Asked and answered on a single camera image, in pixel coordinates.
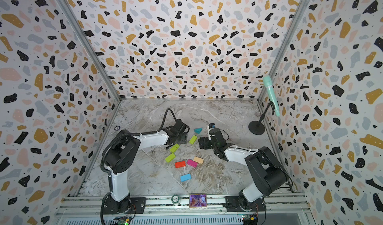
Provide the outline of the teal triangular block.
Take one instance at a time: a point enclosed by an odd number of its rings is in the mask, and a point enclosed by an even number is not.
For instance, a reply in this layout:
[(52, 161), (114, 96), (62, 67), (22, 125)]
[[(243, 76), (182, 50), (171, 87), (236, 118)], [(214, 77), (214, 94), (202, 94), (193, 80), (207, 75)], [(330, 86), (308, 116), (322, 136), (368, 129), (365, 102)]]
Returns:
[(196, 134), (200, 134), (200, 133), (202, 132), (202, 128), (195, 128), (195, 129), (194, 129), (194, 132), (195, 132)]

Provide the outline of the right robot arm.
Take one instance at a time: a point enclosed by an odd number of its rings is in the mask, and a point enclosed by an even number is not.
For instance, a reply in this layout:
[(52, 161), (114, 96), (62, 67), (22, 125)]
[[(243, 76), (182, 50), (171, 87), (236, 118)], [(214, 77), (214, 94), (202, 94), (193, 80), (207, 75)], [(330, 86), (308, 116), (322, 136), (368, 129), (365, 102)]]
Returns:
[(208, 136), (200, 138), (198, 143), (201, 149), (211, 149), (219, 159), (242, 164), (250, 172), (252, 183), (238, 193), (236, 201), (228, 202), (227, 208), (251, 211), (255, 201), (269, 196), (289, 180), (287, 172), (268, 147), (251, 150), (228, 143), (219, 128), (210, 129)]

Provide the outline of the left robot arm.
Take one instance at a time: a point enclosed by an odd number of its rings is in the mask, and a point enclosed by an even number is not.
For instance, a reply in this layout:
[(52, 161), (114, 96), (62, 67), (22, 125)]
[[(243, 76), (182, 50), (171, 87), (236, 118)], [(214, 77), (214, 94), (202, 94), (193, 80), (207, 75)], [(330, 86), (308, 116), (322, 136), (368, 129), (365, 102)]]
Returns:
[(128, 172), (137, 152), (154, 146), (166, 145), (170, 148), (190, 130), (189, 126), (177, 119), (173, 126), (157, 131), (132, 133), (121, 130), (103, 151), (100, 168), (108, 175), (109, 198), (107, 199), (118, 213), (123, 213), (130, 206)]

